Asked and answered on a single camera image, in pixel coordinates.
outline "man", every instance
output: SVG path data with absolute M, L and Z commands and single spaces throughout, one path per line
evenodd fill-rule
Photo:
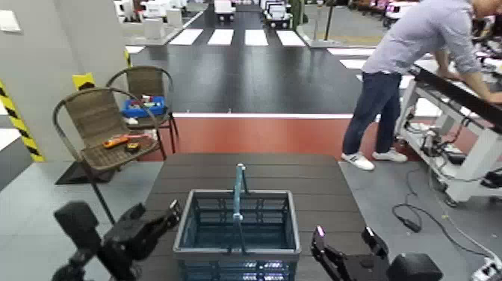
M 392 149 L 394 127 L 400 115 L 401 76 L 426 53 L 438 62 L 437 74 L 462 79 L 482 99 L 502 103 L 502 93 L 490 93 L 483 82 L 480 64 L 473 54 L 472 18 L 502 13 L 502 0 L 425 0 L 413 7 L 386 34 L 362 67 L 362 94 L 345 132 L 341 157 L 363 170 L 374 165 L 360 152 L 362 135 L 381 114 L 373 158 L 405 162 L 405 155 Z M 448 70 L 448 49 L 459 74 Z

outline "gray wall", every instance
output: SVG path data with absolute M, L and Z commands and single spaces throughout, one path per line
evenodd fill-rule
M 47 161 L 72 160 L 52 125 L 52 110 L 75 91 L 73 74 L 92 72 L 104 85 L 126 67 L 124 43 L 112 1 L 2 0 L 21 34 L 0 31 L 0 79 L 10 92 Z M 66 113 L 61 123 L 79 143 Z

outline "blue box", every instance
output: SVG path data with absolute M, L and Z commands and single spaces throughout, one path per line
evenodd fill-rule
M 142 108 L 129 108 L 132 101 L 134 101 L 134 99 L 128 99 L 124 102 L 124 109 L 122 110 L 122 114 L 127 118 L 148 117 L 148 113 Z M 148 108 L 153 115 L 162 115 L 166 113 L 165 101 L 163 96 L 153 96 L 151 102 L 160 103 L 159 106 L 152 106 L 151 108 Z
M 243 239 L 233 191 L 192 190 L 173 246 L 183 281 L 294 281 L 300 240 L 290 191 L 242 194 Z

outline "power strip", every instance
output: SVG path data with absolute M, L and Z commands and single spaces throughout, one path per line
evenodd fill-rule
M 502 281 L 502 265 L 485 258 L 485 264 L 472 274 L 472 281 Z

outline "man's hand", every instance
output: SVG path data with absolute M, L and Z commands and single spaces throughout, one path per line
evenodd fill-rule
M 460 76 L 459 73 L 451 72 L 449 70 L 438 70 L 436 74 L 441 78 L 450 79 L 453 81 L 463 81 L 462 76 Z
M 502 92 L 493 93 L 488 98 L 489 102 L 502 105 Z

